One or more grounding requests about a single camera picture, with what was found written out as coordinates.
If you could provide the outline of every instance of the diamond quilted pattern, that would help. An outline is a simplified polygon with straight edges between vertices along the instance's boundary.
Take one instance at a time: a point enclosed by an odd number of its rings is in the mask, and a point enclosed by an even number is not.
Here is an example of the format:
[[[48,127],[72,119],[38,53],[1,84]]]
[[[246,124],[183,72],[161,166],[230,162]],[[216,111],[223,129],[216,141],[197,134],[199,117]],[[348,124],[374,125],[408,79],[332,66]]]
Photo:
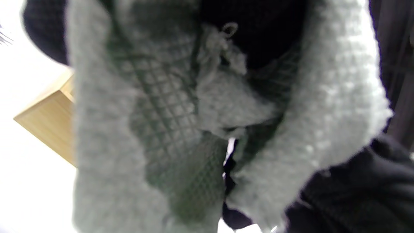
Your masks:
[[[157,27],[135,22],[137,28],[124,31],[126,37],[113,31],[108,49],[121,78],[143,92],[130,116],[130,127],[144,146],[146,179],[170,201],[176,217],[172,221],[205,221],[211,211],[217,221],[224,197],[221,175],[227,141],[197,129],[196,98],[189,88],[197,30],[191,19],[172,24],[178,26],[157,37],[159,31],[149,29]],[[151,40],[142,36],[151,33]],[[135,46],[127,47],[126,38],[134,40]],[[213,232],[216,225],[204,231]]]

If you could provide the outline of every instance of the fuzzy knit texture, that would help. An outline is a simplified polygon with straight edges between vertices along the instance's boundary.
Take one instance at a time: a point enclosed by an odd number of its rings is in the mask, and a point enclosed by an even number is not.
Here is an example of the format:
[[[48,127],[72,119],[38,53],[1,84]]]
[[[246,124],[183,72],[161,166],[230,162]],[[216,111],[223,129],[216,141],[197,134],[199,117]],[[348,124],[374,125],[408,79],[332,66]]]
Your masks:
[[[315,170],[391,116],[367,1],[309,0],[301,40],[254,71],[229,35],[202,26],[199,5],[69,2],[79,232],[216,233],[236,131],[226,201],[268,233]]]

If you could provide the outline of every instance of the wooden shelf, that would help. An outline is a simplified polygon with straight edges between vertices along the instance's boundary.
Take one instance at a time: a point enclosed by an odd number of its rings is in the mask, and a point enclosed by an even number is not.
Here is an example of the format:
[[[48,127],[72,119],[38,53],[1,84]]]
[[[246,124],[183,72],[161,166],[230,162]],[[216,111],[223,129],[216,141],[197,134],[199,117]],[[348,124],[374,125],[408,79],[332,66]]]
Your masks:
[[[62,158],[73,157],[73,72],[68,70],[13,119]]]

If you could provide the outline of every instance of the dark garment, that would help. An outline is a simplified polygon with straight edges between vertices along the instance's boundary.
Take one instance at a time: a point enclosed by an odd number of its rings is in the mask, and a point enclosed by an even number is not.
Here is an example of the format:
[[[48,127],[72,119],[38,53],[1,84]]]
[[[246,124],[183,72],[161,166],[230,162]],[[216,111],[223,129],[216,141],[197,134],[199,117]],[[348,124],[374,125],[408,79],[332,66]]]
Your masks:
[[[235,22],[232,41],[247,55],[247,67],[259,69],[299,40],[307,0],[202,0],[200,17],[221,29]]]
[[[290,206],[288,233],[414,232],[414,162],[387,136],[315,173]]]
[[[42,52],[67,65],[65,7],[66,0],[28,0],[23,23],[30,39]]]

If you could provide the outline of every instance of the black quilted fabric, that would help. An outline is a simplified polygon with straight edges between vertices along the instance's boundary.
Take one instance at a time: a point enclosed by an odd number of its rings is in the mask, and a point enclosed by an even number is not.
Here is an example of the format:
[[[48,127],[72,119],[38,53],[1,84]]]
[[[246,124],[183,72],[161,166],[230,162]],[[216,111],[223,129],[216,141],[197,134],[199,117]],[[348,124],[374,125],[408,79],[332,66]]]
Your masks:
[[[201,20],[222,28],[238,24],[234,43],[247,54],[247,66],[259,69],[279,58],[301,36],[307,0],[204,0]]]
[[[28,0],[23,21],[34,44],[53,60],[67,65],[65,7],[66,0]]]

